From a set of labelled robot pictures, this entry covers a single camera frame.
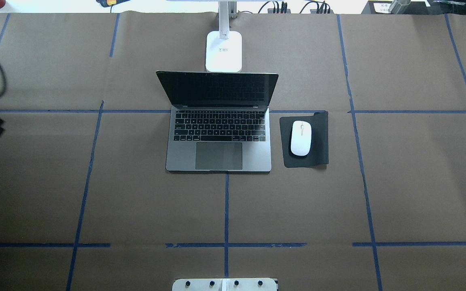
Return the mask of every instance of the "black mouse pad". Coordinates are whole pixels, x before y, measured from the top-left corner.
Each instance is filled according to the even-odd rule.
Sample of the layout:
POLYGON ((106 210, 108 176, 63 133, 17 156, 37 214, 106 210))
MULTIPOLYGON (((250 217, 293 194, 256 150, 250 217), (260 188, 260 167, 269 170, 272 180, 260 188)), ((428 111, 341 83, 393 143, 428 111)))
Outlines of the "black mouse pad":
POLYGON ((283 164, 287 168, 312 167, 328 164, 328 112, 316 112, 313 116, 288 116, 280 118, 283 164), (312 127, 312 142, 309 154, 296 156, 290 151, 290 136, 294 121, 306 121, 312 127))

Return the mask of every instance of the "laptop keyboard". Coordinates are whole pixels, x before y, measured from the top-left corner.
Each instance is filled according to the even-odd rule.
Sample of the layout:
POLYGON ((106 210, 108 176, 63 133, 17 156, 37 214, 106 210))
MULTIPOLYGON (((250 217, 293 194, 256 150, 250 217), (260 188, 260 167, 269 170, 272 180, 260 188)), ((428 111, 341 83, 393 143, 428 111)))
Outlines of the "laptop keyboard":
POLYGON ((265 141, 265 112, 176 110, 175 141, 265 141))

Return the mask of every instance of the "keyboard key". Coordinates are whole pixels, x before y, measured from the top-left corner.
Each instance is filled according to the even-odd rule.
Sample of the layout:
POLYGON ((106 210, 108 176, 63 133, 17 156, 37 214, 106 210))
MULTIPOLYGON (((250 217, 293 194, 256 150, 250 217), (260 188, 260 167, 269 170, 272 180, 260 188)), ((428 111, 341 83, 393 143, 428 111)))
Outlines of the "keyboard key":
POLYGON ((222 136, 210 136, 205 135, 201 136, 201 141, 232 141, 231 136, 222 135, 222 136))

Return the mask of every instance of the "silver laptop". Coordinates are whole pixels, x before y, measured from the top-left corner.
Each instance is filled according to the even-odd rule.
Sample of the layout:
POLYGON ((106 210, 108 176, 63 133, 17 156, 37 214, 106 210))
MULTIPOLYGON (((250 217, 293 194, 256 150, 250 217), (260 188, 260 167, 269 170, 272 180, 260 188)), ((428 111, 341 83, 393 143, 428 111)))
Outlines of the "silver laptop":
POLYGON ((172 103, 167 170, 271 170, 269 102, 278 74, 156 74, 172 103))

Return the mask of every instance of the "white mouse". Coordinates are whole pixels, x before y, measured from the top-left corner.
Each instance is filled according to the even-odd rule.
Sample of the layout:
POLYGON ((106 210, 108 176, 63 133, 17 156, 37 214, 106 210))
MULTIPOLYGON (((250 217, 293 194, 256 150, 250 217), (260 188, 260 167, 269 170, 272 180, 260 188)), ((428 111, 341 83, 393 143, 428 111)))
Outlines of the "white mouse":
POLYGON ((294 121, 290 137, 290 151, 296 156, 306 156, 310 151, 312 127, 306 121, 294 121))

